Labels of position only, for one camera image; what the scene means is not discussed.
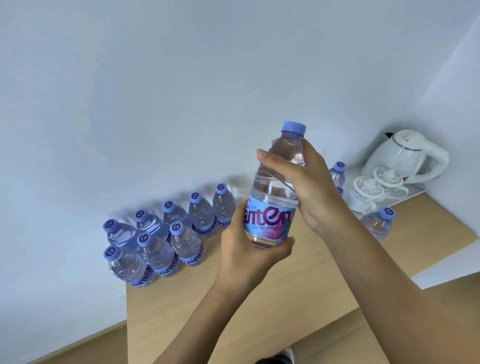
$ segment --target person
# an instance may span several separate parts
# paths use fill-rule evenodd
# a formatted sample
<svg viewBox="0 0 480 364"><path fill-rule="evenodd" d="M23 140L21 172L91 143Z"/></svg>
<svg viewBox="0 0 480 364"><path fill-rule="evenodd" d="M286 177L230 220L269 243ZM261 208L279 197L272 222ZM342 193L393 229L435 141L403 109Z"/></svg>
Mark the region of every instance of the person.
<svg viewBox="0 0 480 364"><path fill-rule="evenodd" d="M480 340L458 326L393 261L348 209L323 157L302 140L306 167L264 150L257 158L293 183L299 209L326 243L370 328L391 363L478 363ZM172 343L155 364L206 364L223 329L268 270L288 257L294 238L270 249L255 247L244 230L246 201L222 232L218 273ZM288 363L288 358L258 363Z"/></svg>

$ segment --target floor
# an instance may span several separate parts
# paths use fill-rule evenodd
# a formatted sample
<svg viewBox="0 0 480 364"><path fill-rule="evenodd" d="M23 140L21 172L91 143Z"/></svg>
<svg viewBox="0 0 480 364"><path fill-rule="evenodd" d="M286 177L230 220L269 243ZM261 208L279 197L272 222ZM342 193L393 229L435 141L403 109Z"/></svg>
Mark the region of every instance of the floor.
<svg viewBox="0 0 480 364"><path fill-rule="evenodd" d="M456 320L480 334L480 273L426 290ZM292 345L296 364L388 364L359 309ZM127 328L121 327L42 364L127 364Z"/></svg>

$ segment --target wooden tabletop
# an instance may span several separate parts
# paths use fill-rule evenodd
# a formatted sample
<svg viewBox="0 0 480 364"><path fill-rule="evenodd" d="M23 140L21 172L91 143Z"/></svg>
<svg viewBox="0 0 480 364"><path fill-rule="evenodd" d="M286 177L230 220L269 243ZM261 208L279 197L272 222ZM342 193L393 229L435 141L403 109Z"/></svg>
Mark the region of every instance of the wooden tabletop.
<svg viewBox="0 0 480 364"><path fill-rule="evenodd" d="M423 194L395 206L382 244L413 276L477 240L443 207ZM295 214L292 255L275 265L234 315L209 363L252 364L358 307L325 243ZM129 363L151 364L170 344L212 285L220 232L204 242L205 261L139 289L127 285Z"/></svg>

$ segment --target white lidded mug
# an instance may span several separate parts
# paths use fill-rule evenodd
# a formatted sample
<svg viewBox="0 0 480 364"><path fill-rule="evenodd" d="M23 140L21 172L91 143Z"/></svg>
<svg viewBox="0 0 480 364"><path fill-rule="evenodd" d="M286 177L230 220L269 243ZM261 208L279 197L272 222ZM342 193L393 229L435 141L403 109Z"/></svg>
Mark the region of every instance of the white lidded mug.
<svg viewBox="0 0 480 364"><path fill-rule="evenodd" d="M403 178L393 168L378 167L373 170L373 178L382 185L384 195L377 199L377 202L386 198L403 200L408 195L408 188L403 186Z"/></svg>
<svg viewBox="0 0 480 364"><path fill-rule="evenodd" d="M353 181L350 193L345 196L345 202L350 210L368 214L377 209L375 201L383 195L384 189L375 179L357 177Z"/></svg>

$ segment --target forearm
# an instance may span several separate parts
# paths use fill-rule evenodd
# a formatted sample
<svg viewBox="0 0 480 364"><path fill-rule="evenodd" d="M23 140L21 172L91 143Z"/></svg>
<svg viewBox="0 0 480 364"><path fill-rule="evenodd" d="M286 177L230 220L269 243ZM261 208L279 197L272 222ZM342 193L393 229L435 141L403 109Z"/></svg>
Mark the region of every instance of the forearm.
<svg viewBox="0 0 480 364"><path fill-rule="evenodd" d="M322 238L391 363L464 363L475 341L428 298L346 208Z"/></svg>
<svg viewBox="0 0 480 364"><path fill-rule="evenodd" d="M222 331L247 295L214 283L154 364L206 364Z"/></svg>

